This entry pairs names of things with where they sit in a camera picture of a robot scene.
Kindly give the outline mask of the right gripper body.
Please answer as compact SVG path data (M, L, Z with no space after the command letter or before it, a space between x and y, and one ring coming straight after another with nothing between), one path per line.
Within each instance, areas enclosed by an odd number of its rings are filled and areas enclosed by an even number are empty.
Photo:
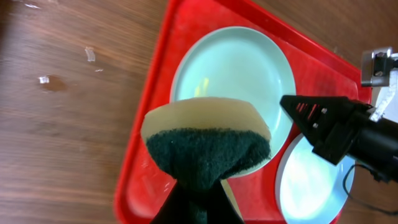
M328 109L318 122L313 153L336 165L349 156L377 174L376 180L397 181L397 125L351 109Z

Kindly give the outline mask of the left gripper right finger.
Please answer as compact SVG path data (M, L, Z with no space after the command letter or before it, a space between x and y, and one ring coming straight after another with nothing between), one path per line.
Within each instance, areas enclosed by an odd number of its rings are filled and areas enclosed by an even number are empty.
M227 180L216 182L206 200L207 224L244 224L234 193Z

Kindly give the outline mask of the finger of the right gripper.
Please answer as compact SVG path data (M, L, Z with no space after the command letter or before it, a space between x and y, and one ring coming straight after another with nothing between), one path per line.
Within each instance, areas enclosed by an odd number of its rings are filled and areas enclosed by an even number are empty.
M315 152L368 152L361 137L371 108L345 96L284 95L280 105Z

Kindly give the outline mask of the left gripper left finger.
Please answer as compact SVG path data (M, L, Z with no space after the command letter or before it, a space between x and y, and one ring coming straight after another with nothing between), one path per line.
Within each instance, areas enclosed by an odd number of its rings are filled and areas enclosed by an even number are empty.
M198 223L196 215L197 205L190 192L176 183L150 224L194 224Z

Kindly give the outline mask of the green yellow sponge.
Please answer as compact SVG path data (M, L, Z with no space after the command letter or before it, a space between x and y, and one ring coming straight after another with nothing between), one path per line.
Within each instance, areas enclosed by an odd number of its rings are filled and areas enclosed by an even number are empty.
M160 170L199 192L271 157L271 132L259 112L231 98L160 106L144 116L141 137Z

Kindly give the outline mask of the teal plate top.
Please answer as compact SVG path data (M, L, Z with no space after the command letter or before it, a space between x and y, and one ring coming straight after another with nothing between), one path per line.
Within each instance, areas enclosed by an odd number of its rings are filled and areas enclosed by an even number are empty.
M236 173L249 175L268 164L282 149L293 121L282 109L284 95L295 95L292 69L277 44L247 27L225 27L197 41L180 62L170 89L170 101L197 98L214 114L205 127L251 130L271 135L270 156Z

